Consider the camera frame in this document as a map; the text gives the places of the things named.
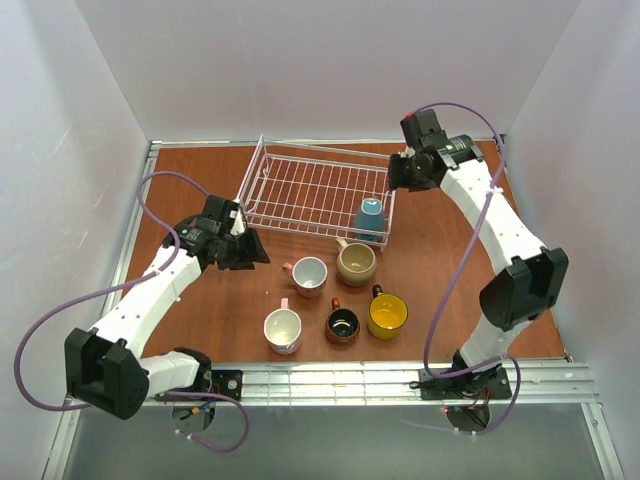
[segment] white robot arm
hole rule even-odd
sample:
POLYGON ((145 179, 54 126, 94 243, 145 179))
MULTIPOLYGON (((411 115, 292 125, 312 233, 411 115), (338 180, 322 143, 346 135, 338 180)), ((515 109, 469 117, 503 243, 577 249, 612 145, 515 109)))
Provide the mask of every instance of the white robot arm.
POLYGON ((180 246, 168 268, 159 270, 175 251, 171 236, 145 272, 156 273, 154 277, 134 286, 89 331, 76 328, 65 341, 68 392, 122 419, 158 393, 209 391, 211 360, 206 355, 178 348, 141 359, 144 346, 171 305, 208 265, 245 270, 253 269, 253 262, 269 263, 238 202, 209 195, 202 214, 185 219, 176 231, 180 246))
MULTIPOLYGON (((482 152, 467 135, 448 138, 432 109, 410 113, 400 124, 407 149, 391 156, 389 187, 440 188, 475 226, 491 188, 482 152)), ((470 368, 473 372, 421 382, 423 394, 425 389, 445 394, 484 389, 502 368, 491 360, 504 358, 516 337, 557 300, 568 267, 566 254, 561 248, 546 248, 499 189, 493 189, 479 239, 496 277, 481 291, 483 315, 447 374, 470 368)))

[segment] pink mug handle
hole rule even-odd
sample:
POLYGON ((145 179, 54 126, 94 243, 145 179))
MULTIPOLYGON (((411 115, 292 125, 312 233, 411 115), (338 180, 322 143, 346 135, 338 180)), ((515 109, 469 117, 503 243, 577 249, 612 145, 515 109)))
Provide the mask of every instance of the pink mug handle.
POLYGON ((290 263, 283 264, 282 271, 285 273, 287 277, 293 280, 293 265, 291 265, 290 263))

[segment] white wire rack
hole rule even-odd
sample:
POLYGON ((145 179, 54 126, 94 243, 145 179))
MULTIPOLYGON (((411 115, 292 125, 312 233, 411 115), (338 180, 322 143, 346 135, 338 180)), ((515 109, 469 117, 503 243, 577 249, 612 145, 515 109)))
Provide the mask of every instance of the white wire rack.
POLYGON ((388 161, 387 155, 270 142, 260 137, 238 198, 251 226, 357 238, 384 248, 395 203, 395 192, 387 186, 388 161), (354 227, 355 214, 367 198, 382 202, 382 232, 354 227))

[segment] wooden table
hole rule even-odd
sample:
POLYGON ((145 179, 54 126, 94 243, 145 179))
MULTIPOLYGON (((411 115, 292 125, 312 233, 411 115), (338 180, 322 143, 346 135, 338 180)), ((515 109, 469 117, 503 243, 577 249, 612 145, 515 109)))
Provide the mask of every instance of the wooden table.
MULTIPOLYGON (((480 147, 490 167, 495 167, 493 143, 480 143, 480 147)), ((401 147, 372 144, 341 148, 390 154, 401 147)), ((181 172, 216 195, 234 198, 252 153, 253 147, 163 149, 156 171, 181 172)), ((501 186, 513 203, 506 180, 501 186)), ((196 189, 169 177, 152 181, 147 200, 152 211, 171 224, 200 212, 203 202, 196 189)), ((221 272, 209 267, 155 330, 147 343, 146 356, 185 346, 204 352, 214 362, 419 360, 433 312, 462 256, 471 228, 441 191, 397 192, 389 243, 383 253, 377 253, 375 283, 402 297, 410 313, 402 333, 390 341, 378 340, 366 329, 371 285, 350 288, 336 278, 337 251, 332 239, 268 230, 259 234, 271 264, 257 264, 255 271, 221 272), (315 300, 298 295, 281 271, 284 262, 293 263, 309 255, 321 258, 329 268, 326 289, 315 300), (264 319, 279 308, 282 297, 290 299, 291 308, 303 321, 302 345, 290 356, 274 353, 263 335, 264 319), (346 350, 332 346, 323 335, 332 297, 356 312, 362 322, 360 337, 346 350)), ((143 218, 129 279, 148 267, 165 235, 150 219, 143 218)), ((478 243, 439 324, 431 360, 450 361, 469 337, 481 314, 478 294, 492 277, 489 260, 478 243)), ((564 356, 551 314, 547 312, 534 322, 510 351, 529 358, 564 356)))

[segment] gray floor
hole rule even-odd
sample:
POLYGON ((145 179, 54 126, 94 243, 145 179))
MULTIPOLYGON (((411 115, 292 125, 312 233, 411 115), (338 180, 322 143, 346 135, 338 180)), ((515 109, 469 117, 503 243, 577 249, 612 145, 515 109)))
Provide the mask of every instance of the gray floor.
MULTIPOLYGON (((492 408, 497 418, 504 406, 492 408)), ((447 426, 436 406, 253 407, 238 451, 221 455, 176 437, 169 407, 145 407, 123 422, 81 415, 65 479, 600 479, 603 474, 577 404, 518 405, 496 431, 472 442, 409 427, 447 426)), ((230 445, 242 431, 219 406, 205 437, 230 445)))

